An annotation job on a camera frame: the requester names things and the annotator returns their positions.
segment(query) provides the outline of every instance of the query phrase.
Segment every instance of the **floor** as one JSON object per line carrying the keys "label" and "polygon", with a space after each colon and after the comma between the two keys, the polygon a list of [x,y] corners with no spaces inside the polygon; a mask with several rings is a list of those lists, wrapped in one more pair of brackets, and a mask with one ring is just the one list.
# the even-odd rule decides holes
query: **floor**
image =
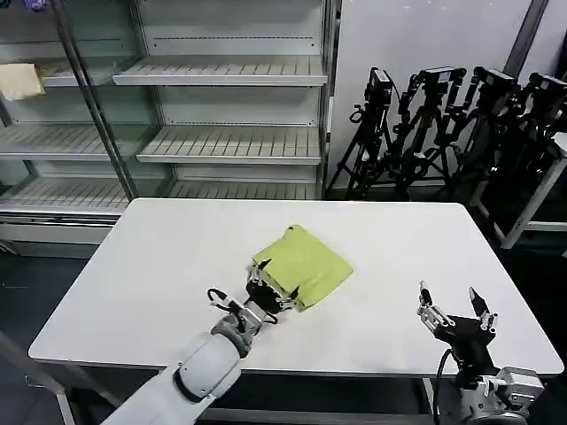
{"label": "floor", "polygon": [[[485,230],[489,241],[493,236],[483,226],[483,221],[471,211],[478,224]],[[546,330],[567,363],[567,339],[564,338],[566,318],[563,315],[564,299],[559,295],[557,287],[564,285],[567,275],[567,259],[557,255],[558,250],[541,249],[541,243],[528,240],[512,252],[499,251],[495,248],[502,264],[522,292],[528,305]],[[0,254],[0,327],[23,347],[28,347],[44,322],[55,309],[58,301],[65,295],[75,277],[86,264],[84,259],[45,259],[22,258]],[[68,379],[64,370],[50,370],[62,381]],[[127,372],[125,375],[116,370],[97,370],[97,379],[110,385],[119,384],[124,394],[133,391],[148,379],[150,375],[144,371]],[[316,408],[334,408],[344,412],[360,412],[369,409],[383,412],[386,409],[396,412],[420,413],[424,409],[419,402],[409,403],[393,394],[416,393],[415,382],[399,380],[398,382],[362,382],[347,380],[334,382],[328,379],[297,380],[282,378],[275,385],[266,382],[257,375],[248,375],[235,387],[230,397],[223,400],[222,406],[246,406],[259,408],[278,406],[282,395],[274,388],[285,388],[288,385],[301,388],[295,391],[294,397],[286,399],[287,409],[304,410],[306,400]],[[258,388],[271,387],[270,391],[258,392]],[[324,393],[324,398],[314,394]],[[344,397],[345,394],[358,394],[357,397]],[[95,421],[102,421],[110,410],[107,407],[95,407]],[[25,376],[18,369],[0,358],[0,412],[3,425],[59,425],[62,424],[57,402],[47,390],[30,387]],[[547,389],[532,408],[531,425],[565,423],[567,417],[567,375],[547,382]]]}

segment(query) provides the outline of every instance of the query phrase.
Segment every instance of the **white shelf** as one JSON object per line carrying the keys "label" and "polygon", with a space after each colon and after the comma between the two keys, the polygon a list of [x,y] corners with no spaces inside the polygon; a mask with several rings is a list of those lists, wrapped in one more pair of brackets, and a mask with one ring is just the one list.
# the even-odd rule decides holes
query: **white shelf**
{"label": "white shelf", "polygon": [[[35,64],[44,87],[78,87],[73,69],[66,58],[29,59]],[[127,65],[125,58],[86,58],[87,71],[95,86],[113,84],[113,75]]]}
{"label": "white shelf", "polygon": [[209,199],[315,199],[313,183],[178,181],[169,197]]}
{"label": "white shelf", "polygon": [[[154,195],[161,181],[136,182],[141,193]],[[121,214],[128,205],[117,179],[34,178],[0,197],[0,213]]]}
{"label": "white shelf", "polygon": [[317,56],[154,56],[114,75],[118,85],[322,86]]}
{"label": "white shelf", "polygon": [[[147,126],[113,127],[124,157],[136,154],[146,142]],[[108,161],[97,128],[89,124],[18,124],[0,129],[0,159]]]}
{"label": "white shelf", "polygon": [[137,158],[177,164],[321,163],[316,127],[166,126]]}

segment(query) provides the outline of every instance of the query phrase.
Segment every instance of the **black cable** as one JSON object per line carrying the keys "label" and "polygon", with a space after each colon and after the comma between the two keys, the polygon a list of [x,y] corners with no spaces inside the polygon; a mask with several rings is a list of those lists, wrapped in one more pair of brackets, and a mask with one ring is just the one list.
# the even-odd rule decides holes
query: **black cable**
{"label": "black cable", "polygon": [[451,348],[447,348],[447,350],[441,356],[441,361],[439,363],[439,368],[437,369],[437,375],[435,376],[435,385],[433,386],[433,423],[435,425],[439,425],[439,413],[437,406],[439,404],[439,387],[441,386],[441,375],[443,375],[443,369],[445,368],[445,363],[447,363],[447,358],[453,354],[453,350]]}

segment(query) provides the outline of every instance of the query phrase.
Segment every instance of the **tripod leg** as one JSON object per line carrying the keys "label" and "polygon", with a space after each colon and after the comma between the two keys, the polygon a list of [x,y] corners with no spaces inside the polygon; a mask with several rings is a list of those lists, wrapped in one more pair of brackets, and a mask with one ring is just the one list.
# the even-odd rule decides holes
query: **tripod leg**
{"label": "tripod leg", "polygon": [[357,135],[358,135],[359,131],[360,131],[360,129],[356,131],[356,134],[354,135],[353,140],[351,141],[351,143],[348,145],[348,148],[346,149],[345,155],[343,155],[343,158],[338,162],[337,171],[333,174],[333,178],[330,179],[329,186],[327,187],[327,190],[325,191],[325,197],[327,197],[329,195],[329,193],[332,191],[333,186],[335,186],[335,183],[337,182],[338,177],[340,176],[340,174],[345,169],[346,163],[348,162],[348,159],[353,154],[354,147],[356,146],[356,141],[358,140]]}
{"label": "tripod leg", "polygon": [[363,176],[363,164],[362,164],[362,155],[364,154],[364,149],[360,147],[358,150],[358,154],[356,155],[356,160],[354,161],[353,173],[351,174],[351,179],[348,181],[348,187],[346,189],[345,199],[350,199],[351,195],[353,194],[353,190],[355,189],[354,184],[358,182],[358,186],[360,186],[360,179]]}

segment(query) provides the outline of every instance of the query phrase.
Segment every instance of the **folded cloth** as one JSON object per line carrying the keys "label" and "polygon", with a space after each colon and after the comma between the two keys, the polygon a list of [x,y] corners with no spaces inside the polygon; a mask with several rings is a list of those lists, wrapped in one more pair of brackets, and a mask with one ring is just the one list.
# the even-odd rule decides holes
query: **folded cloth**
{"label": "folded cloth", "polygon": [[298,224],[289,226],[280,240],[252,259],[257,265],[269,260],[263,268],[268,282],[294,298],[300,309],[327,297],[353,272],[336,252]]}
{"label": "folded cloth", "polygon": [[45,94],[34,64],[0,65],[0,92],[6,100],[20,100]]}

